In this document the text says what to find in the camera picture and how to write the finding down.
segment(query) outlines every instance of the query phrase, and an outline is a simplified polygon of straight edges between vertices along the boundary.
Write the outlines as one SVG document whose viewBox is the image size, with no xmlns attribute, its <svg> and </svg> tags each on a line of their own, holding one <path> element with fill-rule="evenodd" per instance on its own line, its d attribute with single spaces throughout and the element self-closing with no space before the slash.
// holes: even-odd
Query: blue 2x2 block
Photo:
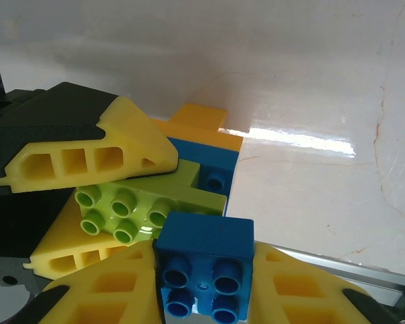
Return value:
<svg viewBox="0 0 405 324">
<path fill-rule="evenodd" d="M 200 163 L 198 188 L 230 197 L 238 152 L 177 138 L 168 138 L 181 159 Z"/>
<path fill-rule="evenodd" d="M 171 212 L 155 244 L 166 311 L 192 311 L 219 324 L 246 320 L 254 223 L 250 219 Z"/>
</svg>

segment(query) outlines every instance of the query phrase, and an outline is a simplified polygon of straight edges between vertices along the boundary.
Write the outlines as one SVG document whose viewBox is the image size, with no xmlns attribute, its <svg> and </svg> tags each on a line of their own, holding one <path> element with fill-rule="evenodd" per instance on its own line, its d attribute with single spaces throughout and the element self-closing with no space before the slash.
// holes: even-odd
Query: green 2x3 block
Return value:
<svg viewBox="0 0 405 324">
<path fill-rule="evenodd" d="M 175 173 L 78 187 L 82 229 L 122 244 L 157 238 L 170 211 L 223 215 L 227 197 L 193 188 L 199 164 L 180 160 Z"/>
</svg>

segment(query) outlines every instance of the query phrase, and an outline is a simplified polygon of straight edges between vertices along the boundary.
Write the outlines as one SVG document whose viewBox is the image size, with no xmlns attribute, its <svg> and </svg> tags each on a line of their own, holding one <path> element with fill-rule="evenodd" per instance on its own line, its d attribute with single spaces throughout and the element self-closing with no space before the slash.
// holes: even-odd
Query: yellow toy block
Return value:
<svg viewBox="0 0 405 324">
<path fill-rule="evenodd" d="M 80 227 L 81 210 L 71 195 L 30 257 L 23 264 L 36 275 L 59 279 L 126 248 L 107 233 L 90 236 Z"/>
<path fill-rule="evenodd" d="M 186 104 L 169 121 L 153 121 L 167 137 L 240 152 L 243 137 L 218 132 L 226 115 L 225 109 Z"/>
<path fill-rule="evenodd" d="M 50 283 L 69 290 L 39 324 L 161 324 L 153 241 Z"/>
<path fill-rule="evenodd" d="M 195 127 L 200 130 L 215 130 L 223 127 L 228 111 L 186 103 L 177 111 L 169 122 L 175 125 Z"/>
<path fill-rule="evenodd" d="M 178 152 L 130 99 L 118 97 L 97 124 L 101 140 L 28 143 L 5 167 L 13 193 L 100 184 L 174 171 Z"/>
<path fill-rule="evenodd" d="M 344 296 L 367 293 L 266 243 L 255 243 L 249 324 L 369 324 Z"/>
</svg>

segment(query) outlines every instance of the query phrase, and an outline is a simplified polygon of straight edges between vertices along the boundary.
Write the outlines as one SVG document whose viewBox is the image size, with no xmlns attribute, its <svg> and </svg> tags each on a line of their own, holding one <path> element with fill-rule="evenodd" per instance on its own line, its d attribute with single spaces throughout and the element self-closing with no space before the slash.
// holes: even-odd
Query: white wall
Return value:
<svg viewBox="0 0 405 324">
<path fill-rule="evenodd" d="M 405 274 L 405 0 L 46 2 L 0 1 L 8 90 L 68 80 L 158 117 L 229 109 L 246 137 L 229 215 Z"/>
</svg>

